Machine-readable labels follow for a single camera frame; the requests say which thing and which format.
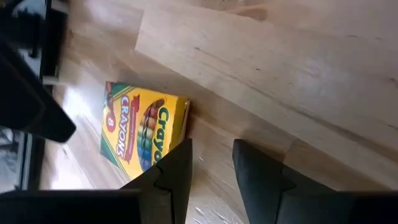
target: crayon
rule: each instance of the crayon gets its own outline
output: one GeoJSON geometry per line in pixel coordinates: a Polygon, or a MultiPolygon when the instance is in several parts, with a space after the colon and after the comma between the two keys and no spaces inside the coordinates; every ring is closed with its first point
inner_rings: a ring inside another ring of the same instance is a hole
{"type": "Polygon", "coordinates": [[[142,125],[138,127],[138,136],[140,136],[141,138],[152,139],[153,135],[154,130],[152,130],[151,128],[145,128],[142,125]]]}
{"type": "Polygon", "coordinates": [[[154,118],[148,117],[148,116],[144,116],[141,119],[140,125],[142,126],[146,126],[148,128],[151,128],[152,130],[155,129],[155,125],[156,125],[156,120],[154,118]]]}
{"type": "Polygon", "coordinates": [[[137,146],[142,149],[152,150],[152,139],[142,139],[140,136],[137,136],[137,146]]]}

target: yellow crayon box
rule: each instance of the yellow crayon box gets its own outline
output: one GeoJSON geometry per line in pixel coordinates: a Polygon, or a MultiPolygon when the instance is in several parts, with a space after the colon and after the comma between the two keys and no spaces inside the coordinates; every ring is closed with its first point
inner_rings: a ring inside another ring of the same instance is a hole
{"type": "Polygon", "coordinates": [[[184,139],[188,109],[186,97],[106,82],[102,155],[138,177],[184,139]]]}

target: wooden plank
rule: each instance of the wooden plank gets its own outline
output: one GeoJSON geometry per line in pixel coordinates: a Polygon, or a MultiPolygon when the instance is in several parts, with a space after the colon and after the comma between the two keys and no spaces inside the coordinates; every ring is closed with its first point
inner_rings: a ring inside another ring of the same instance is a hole
{"type": "Polygon", "coordinates": [[[147,9],[136,49],[397,188],[397,53],[188,6],[147,9]]]}
{"type": "Polygon", "coordinates": [[[284,164],[338,191],[383,191],[389,188],[300,140],[294,141],[284,164]]]}

